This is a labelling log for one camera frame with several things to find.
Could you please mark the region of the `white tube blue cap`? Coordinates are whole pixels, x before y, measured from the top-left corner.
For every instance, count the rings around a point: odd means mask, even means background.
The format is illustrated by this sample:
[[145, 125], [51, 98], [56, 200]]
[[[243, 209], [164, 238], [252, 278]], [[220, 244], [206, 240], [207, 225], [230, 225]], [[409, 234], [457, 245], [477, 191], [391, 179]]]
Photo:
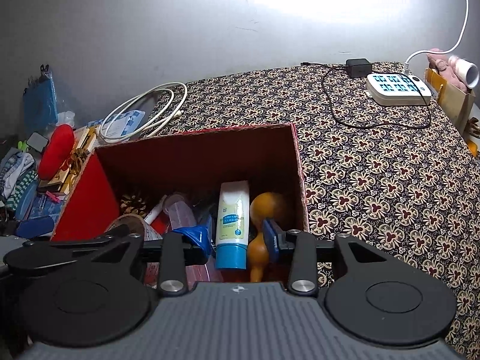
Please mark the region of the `white tube blue cap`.
[[223, 183], [216, 225], [216, 269], [247, 268], [250, 196], [247, 181]]

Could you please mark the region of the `orange gourd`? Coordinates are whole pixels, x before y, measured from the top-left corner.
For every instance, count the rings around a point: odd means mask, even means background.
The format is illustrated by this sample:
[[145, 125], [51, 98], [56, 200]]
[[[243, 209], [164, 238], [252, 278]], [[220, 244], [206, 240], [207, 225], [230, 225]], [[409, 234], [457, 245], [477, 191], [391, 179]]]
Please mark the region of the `orange gourd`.
[[250, 204], [250, 221], [257, 229], [256, 237], [247, 247], [250, 281], [259, 283], [267, 265], [278, 255], [275, 231], [269, 220], [279, 224], [286, 214], [286, 201], [279, 193], [262, 193]]

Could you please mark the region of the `red cardboard box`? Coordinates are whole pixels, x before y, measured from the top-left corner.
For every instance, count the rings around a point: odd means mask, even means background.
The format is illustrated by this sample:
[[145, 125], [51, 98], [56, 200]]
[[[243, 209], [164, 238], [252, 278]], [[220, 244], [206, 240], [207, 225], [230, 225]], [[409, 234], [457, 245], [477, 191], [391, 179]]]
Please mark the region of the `red cardboard box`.
[[120, 215], [120, 196], [154, 201], [183, 193], [196, 203], [218, 198], [221, 184], [247, 181], [250, 195], [286, 198], [282, 228], [306, 228], [306, 200], [295, 128], [290, 124], [228, 127], [100, 147], [87, 159], [52, 241], [79, 255]]

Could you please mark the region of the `pine cone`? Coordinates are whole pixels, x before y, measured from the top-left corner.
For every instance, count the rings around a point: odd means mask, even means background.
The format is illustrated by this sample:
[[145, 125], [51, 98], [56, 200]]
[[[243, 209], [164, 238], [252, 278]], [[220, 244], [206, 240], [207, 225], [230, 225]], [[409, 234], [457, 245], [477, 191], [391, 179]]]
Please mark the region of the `pine cone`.
[[146, 200], [138, 194], [124, 194], [120, 198], [120, 213], [122, 215], [133, 214], [145, 218], [147, 215]]

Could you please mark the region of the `floral patterned cloth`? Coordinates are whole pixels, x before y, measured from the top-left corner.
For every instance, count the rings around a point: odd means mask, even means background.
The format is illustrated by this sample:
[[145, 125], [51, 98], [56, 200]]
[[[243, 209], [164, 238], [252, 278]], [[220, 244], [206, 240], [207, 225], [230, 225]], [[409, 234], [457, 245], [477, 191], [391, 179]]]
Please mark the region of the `floral patterned cloth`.
[[308, 225], [351, 233], [446, 283], [448, 343], [479, 357], [479, 161], [441, 107], [382, 107], [343, 69], [293, 66], [188, 83], [164, 132], [293, 123]]

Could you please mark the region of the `red plush heart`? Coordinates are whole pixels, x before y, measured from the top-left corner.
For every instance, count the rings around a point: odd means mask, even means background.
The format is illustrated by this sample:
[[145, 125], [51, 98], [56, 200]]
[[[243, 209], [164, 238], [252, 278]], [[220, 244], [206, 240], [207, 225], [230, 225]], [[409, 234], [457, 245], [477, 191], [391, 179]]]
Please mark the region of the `red plush heart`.
[[70, 156], [75, 144], [75, 136], [69, 124], [59, 125], [53, 132], [38, 166], [40, 180], [51, 180]]

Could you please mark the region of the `black power adapter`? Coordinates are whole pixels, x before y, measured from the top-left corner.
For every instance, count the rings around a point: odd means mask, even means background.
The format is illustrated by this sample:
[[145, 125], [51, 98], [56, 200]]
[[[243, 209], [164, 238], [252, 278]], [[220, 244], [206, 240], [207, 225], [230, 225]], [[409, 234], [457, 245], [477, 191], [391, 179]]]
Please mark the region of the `black power adapter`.
[[349, 58], [345, 62], [350, 78], [365, 78], [373, 72], [373, 65], [366, 58]]

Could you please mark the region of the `white power strip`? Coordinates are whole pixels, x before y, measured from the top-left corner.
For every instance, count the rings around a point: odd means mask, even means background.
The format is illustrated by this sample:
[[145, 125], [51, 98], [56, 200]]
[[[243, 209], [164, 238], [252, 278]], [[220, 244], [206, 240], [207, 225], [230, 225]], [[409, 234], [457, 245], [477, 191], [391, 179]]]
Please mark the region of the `white power strip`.
[[371, 98], [384, 107], [429, 105], [431, 91], [420, 78], [399, 73], [372, 73], [366, 77]]

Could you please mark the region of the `striped fabric bundle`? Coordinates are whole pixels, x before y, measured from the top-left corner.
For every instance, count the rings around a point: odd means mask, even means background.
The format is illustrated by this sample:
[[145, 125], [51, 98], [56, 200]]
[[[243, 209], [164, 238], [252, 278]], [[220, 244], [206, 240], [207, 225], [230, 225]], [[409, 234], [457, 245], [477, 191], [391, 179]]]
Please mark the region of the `striped fabric bundle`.
[[1, 161], [1, 201], [16, 211], [27, 188], [38, 181], [35, 159], [30, 153], [13, 150]]

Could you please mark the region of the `blue plastic bag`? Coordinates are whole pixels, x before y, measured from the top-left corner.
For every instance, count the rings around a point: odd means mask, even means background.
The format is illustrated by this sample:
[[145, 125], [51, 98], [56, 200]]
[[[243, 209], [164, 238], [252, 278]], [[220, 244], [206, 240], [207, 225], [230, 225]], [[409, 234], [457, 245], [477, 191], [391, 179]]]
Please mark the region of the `blue plastic bag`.
[[49, 64], [40, 66], [40, 75], [31, 76], [23, 92], [24, 129], [40, 133], [59, 120], [55, 84]]

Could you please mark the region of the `brown paper bag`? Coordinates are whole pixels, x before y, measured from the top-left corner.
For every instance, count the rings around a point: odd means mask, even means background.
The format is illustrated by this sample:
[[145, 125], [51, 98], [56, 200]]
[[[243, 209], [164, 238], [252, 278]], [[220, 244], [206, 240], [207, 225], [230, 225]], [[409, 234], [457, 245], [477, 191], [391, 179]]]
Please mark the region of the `brown paper bag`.
[[424, 78], [430, 87], [436, 91], [437, 103], [459, 133], [463, 134], [475, 100], [474, 91], [470, 89], [466, 92], [461, 91], [429, 67], [425, 69]]

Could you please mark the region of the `pink plush toy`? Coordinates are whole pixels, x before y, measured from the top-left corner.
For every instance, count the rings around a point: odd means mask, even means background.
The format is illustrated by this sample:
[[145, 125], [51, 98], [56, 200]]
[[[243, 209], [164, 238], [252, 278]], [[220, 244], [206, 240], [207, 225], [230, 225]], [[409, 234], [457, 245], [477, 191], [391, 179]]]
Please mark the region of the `pink plush toy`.
[[446, 82], [465, 92], [467, 87], [449, 65], [448, 57], [446, 55], [437, 55], [436, 52], [440, 52], [440, 49], [433, 48], [427, 54], [429, 67], [435, 69]]

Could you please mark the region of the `white cylindrical cup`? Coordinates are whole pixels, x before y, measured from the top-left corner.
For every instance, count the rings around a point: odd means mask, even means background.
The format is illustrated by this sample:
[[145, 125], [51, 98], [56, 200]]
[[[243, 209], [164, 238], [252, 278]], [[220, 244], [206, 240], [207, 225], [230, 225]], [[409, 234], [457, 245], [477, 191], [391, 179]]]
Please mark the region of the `white cylindrical cup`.
[[474, 89], [479, 83], [479, 68], [468, 60], [452, 55], [448, 62], [456, 73], [456, 76], [461, 80], [468, 89]]

